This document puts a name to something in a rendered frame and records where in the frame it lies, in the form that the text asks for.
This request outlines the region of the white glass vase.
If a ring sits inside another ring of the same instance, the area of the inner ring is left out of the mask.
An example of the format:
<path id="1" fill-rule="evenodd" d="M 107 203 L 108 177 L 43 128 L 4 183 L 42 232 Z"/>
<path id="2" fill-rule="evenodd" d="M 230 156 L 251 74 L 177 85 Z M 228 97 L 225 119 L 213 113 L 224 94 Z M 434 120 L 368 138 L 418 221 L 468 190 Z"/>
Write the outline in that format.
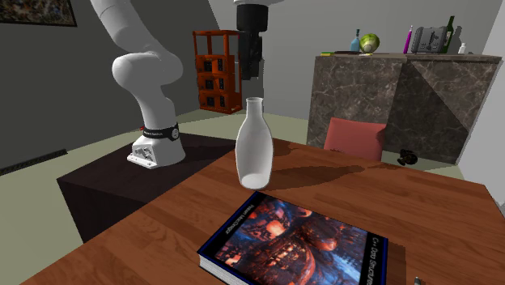
<path id="1" fill-rule="evenodd" d="M 246 116 L 236 138 L 236 168 L 240 184 L 247 189 L 264 189 L 272 172 L 274 145 L 263 116 L 263 99 L 249 97 Z"/>

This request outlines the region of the blue and orange book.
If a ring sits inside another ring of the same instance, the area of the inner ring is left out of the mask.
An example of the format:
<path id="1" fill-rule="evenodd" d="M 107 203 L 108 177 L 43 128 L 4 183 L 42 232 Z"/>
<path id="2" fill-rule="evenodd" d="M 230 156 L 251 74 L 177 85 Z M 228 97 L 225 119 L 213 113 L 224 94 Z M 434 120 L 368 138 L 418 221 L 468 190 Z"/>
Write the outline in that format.
<path id="1" fill-rule="evenodd" d="M 197 253 L 226 285 L 386 285 L 387 238 L 259 191 Z"/>

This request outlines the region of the red chair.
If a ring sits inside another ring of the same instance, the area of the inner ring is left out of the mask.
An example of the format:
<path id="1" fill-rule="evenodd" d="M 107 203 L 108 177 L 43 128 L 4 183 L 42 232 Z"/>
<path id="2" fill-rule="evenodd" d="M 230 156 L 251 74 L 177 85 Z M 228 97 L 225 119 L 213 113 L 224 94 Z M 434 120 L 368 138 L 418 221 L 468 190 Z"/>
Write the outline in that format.
<path id="1" fill-rule="evenodd" d="M 324 149 L 360 158 L 381 161 L 385 124 L 332 117 Z"/>

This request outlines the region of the orange shelf unit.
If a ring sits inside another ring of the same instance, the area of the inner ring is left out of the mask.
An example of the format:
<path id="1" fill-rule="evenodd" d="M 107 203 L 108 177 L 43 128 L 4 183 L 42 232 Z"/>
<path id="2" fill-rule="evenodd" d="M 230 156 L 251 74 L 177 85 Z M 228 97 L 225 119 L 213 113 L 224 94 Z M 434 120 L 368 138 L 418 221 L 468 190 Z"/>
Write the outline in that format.
<path id="1" fill-rule="evenodd" d="M 223 38 L 223 52 L 213 52 L 213 37 Z M 200 109 L 233 114 L 243 109 L 240 57 L 230 51 L 237 31 L 193 31 L 195 68 Z"/>

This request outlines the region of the dark robot stand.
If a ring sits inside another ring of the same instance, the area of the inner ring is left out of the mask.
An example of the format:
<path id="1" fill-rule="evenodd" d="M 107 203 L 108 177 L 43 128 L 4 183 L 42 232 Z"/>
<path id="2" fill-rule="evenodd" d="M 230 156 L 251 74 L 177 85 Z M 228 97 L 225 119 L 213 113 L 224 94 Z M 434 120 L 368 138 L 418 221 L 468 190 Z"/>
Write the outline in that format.
<path id="1" fill-rule="evenodd" d="M 172 187 L 235 149 L 236 142 L 182 134 L 185 158 L 174 165 L 148 169 L 131 163 L 125 145 L 57 178 L 82 242 L 86 243 Z"/>

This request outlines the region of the small black object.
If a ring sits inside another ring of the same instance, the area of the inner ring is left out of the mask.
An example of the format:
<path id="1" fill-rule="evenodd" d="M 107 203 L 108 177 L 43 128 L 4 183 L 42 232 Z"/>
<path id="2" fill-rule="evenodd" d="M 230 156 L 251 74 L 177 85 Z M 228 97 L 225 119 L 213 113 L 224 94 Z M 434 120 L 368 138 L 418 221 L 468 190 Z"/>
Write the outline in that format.
<path id="1" fill-rule="evenodd" d="M 410 150 L 401 149 L 397 162 L 402 166 L 414 165 L 418 162 L 418 157 Z"/>

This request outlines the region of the dark wall picture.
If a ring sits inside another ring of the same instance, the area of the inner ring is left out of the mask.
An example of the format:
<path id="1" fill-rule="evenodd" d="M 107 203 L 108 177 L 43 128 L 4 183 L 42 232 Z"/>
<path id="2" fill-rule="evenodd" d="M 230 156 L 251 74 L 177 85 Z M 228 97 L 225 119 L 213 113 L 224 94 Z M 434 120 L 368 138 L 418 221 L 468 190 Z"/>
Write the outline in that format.
<path id="1" fill-rule="evenodd" d="M 0 0 L 0 23 L 77 26 L 70 0 Z"/>

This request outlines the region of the dark marble counter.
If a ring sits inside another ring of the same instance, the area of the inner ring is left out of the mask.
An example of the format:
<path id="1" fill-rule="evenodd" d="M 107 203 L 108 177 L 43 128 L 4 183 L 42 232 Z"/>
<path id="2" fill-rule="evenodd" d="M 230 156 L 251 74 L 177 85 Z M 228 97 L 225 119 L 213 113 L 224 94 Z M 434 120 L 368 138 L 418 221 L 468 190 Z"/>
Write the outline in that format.
<path id="1" fill-rule="evenodd" d="M 376 53 L 372 34 L 359 53 L 315 59 L 307 143 L 324 148 L 332 117 L 385 124 L 383 151 L 455 164 L 502 61 L 446 54 L 445 27 L 418 28 L 410 53 Z"/>

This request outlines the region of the brown wooden table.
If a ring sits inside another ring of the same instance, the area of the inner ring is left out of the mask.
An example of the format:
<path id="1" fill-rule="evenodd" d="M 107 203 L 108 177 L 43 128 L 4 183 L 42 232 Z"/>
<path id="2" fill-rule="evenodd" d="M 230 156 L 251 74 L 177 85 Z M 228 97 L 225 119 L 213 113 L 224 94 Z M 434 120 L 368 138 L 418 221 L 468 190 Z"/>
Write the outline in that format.
<path id="1" fill-rule="evenodd" d="M 485 186 L 274 145 L 265 192 L 388 237 L 388 285 L 505 285 L 505 218 Z M 21 285 L 221 285 L 197 251 L 249 195 L 230 151 Z"/>

